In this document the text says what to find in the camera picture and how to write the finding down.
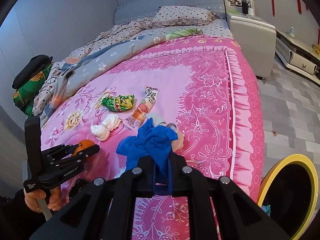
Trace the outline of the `left hand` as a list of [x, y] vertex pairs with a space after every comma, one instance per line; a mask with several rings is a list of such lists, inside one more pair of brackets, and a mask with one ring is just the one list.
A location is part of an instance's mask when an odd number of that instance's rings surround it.
[[[58, 211], [61, 208], [62, 205], [62, 199], [61, 199], [61, 187], [56, 187], [54, 189], [52, 189], [52, 192], [50, 194], [50, 198], [49, 198], [49, 204], [48, 209], [53, 210], [53, 211]], [[26, 193], [26, 191], [24, 190], [24, 200], [25, 203], [27, 205], [27, 207], [29, 207], [29, 209], [41, 213], [42, 209], [38, 204], [38, 199], [45, 199], [46, 198], [46, 193], [41, 190], [35, 190], [33, 192], [30, 193]]]

